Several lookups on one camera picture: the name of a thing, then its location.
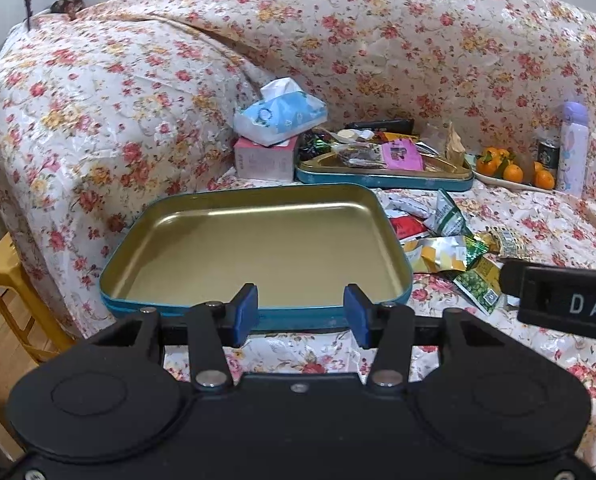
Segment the can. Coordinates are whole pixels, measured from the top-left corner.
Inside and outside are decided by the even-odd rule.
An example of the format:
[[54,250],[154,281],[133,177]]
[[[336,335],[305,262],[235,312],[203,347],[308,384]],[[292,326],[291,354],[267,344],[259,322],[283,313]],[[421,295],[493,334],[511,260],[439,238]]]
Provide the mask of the can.
[[538,162],[549,171],[554,178],[558,173],[558,160],[560,159],[560,146],[549,139],[538,140]]

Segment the tissue box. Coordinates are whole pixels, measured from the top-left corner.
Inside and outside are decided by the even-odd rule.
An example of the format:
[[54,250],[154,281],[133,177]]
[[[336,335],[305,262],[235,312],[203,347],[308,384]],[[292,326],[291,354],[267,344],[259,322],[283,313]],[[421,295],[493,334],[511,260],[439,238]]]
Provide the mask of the tissue box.
[[327,120],[327,105],[290,77],[271,81],[260,94],[262,100],[234,112],[233,129],[240,137],[274,146]]
[[269,148],[240,137],[235,145],[238,178],[292,182],[297,145],[297,136]]

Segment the white thermos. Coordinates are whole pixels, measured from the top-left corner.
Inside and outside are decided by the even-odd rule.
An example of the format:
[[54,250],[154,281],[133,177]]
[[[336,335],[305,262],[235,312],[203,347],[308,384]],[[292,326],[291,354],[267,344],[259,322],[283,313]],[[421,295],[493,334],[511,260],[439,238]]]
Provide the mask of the white thermos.
[[567,102],[562,111],[560,161],[556,189],[580,198],[585,185],[587,143],[589,141],[587,107]]

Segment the pink flower pattern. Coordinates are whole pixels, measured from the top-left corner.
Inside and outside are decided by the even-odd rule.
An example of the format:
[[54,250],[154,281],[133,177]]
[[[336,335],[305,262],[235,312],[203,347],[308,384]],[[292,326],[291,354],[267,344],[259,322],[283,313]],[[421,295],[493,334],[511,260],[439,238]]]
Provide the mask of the pink flower pattern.
[[[233,163],[233,111],[287,75],[328,103],[332,128],[451,118],[472,151],[530,152],[534,130],[557,127],[562,96],[575,96],[590,110],[582,200],[479,183],[456,199],[476,230],[517,228],[535,261],[596,266],[594,14],[556,0],[112,0],[33,26],[32,41],[9,38],[0,56],[0,212],[41,297],[75,334],[113,322],[99,272],[146,205],[260,185],[221,178]],[[403,194],[433,204],[433,193]],[[415,277],[409,304],[482,315],[434,276]],[[506,310],[488,321],[583,381],[593,414],[579,455],[596,468],[596,341],[540,332]],[[413,378],[437,365],[425,350],[414,349]],[[365,376],[373,357],[348,333],[255,337],[227,352],[235,375]],[[172,349],[167,368],[183,377],[178,357]]]

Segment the pink package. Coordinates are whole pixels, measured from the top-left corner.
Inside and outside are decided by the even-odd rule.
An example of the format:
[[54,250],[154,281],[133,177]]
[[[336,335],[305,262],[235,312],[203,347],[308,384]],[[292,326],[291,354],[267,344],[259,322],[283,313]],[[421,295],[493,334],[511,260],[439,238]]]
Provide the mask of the pink package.
[[423,171],[422,156],[409,139],[392,140],[380,145],[382,158],[390,170]]

